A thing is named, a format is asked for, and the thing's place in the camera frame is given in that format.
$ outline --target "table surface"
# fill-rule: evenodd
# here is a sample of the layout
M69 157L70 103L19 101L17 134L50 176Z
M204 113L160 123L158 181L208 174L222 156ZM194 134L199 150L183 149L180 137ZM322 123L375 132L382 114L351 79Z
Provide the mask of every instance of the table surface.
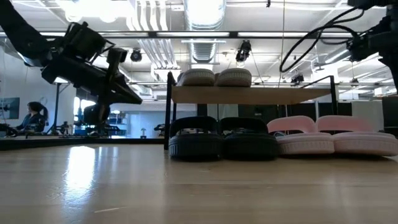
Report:
M60 136L17 136L14 138L0 138L0 141L6 141L6 140L43 140L43 139L65 139L65 138L60 138Z
M396 158L182 162L162 146L0 152L0 223L397 223Z
M329 95L330 89L173 86L174 103L292 105Z

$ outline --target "person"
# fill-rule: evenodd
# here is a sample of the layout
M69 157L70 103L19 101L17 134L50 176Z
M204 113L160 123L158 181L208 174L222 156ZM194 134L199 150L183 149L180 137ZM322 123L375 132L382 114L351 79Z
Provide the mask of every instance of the person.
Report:
M28 114L25 116L21 125L16 129L19 131L42 132L49 118L49 111L39 102L30 102L27 104Z

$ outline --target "ceiling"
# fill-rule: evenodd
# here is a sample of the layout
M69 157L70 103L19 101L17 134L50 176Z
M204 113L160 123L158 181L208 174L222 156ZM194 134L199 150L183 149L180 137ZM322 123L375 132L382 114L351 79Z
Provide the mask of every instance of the ceiling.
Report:
M220 30L226 31L274 31L274 32L289 32L300 31L308 32L318 26L325 24L327 21L337 16L339 13L347 9L346 1L341 0L286 0L285 9L283 8L283 0L272 0L270 8L266 8L263 4L265 1L246 1L246 0L227 0L227 8L225 18ZM59 7L57 1L41 1L41 0L13 0L15 8L26 19L26 21L34 26L39 31L65 31L68 21L65 18L65 11ZM102 13L109 11L117 11L119 17L112 23L103 22L98 16L90 14L83 17L82 21L89 23L89 27L97 31L127 31L126 14L129 11L128 1L112 1L112 7ZM166 20L169 30L178 31L185 30L185 19L182 0L168 0L166 1ZM365 15L357 21L344 24L355 31L364 31L370 27L378 24L381 18L385 15L385 9L370 9L366 11ZM140 47L136 39L110 39L120 47L132 52L133 48ZM218 53L216 56L216 65L213 66L214 72L221 72L226 68L236 67L234 56L236 49L239 47L242 40L226 39L226 42L219 44ZM278 82L280 77L286 78L289 82L289 77L293 73L280 74L280 55L286 54L289 49L296 43L297 40L292 39L253 39L251 40L253 54L246 60L245 68L248 69L253 76L254 82L259 82L260 77L268 82ZM305 40L299 47L297 47L290 58L288 58L286 65L290 65L294 61L294 56L300 56L305 52L313 40ZM172 47L174 50L177 64L184 71L190 68L190 57L188 44L181 43L181 40L173 39ZM306 57L306 59L316 58L316 55L329 54L341 46L325 45L318 43L317 48L313 49ZM151 62L146 54L143 54L141 62L132 62L127 59L122 65L131 77L136 81L153 82L154 79L150 75ZM338 71L338 76L341 82L349 82L353 77L360 76L366 72L377 71L383 69L384 66L377 61L377 57L373 60L366 61L359 65L351 62L339 62L327 69ZM311 69L310 62L304 62L299 68L305 76L305 82L311 81L314 77L314 71ZM389 71L377 74L361 80L361 82L378 82L390 77ZM374 86L362 88L362 90L372 90Z

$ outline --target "ventilation duct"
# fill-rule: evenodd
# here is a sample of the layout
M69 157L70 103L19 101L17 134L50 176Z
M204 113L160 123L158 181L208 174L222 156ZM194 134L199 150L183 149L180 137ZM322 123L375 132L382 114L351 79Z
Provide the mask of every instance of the ventilation duct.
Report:
M131 15L126 18L126 25L129 30L150 30L147 23L147 0L128 0L130 2L129 7L131 9ZM141 16L138 19L138 2L141 4ZM150 0L150 25L154 30L159 30L157 25L157 11L155 0ZM160 2L160 24L163 28L166 23L166 10L164 0ZM175 61L173 47L171 46L170 40L154 40L154 39L144 39L138 40L139 45L148 55L149 60L156 68L172 68L177 67L177 62Z
M184 0L185 23L188 30L213 31L223 25L226 0ZM213 60L217 44L190 44L193 59L198 63Z
M351 56L350 52L347 50L346 46L342 46L332 53L329 53L324 59L323 63L320 65L329 65L332 63L339 62Z

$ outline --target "poster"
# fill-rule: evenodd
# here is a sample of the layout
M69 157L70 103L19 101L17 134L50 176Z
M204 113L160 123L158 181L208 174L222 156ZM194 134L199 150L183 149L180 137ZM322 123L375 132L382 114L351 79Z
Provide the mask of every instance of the poster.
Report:
M0 98L0 119L19 119L19 97Z

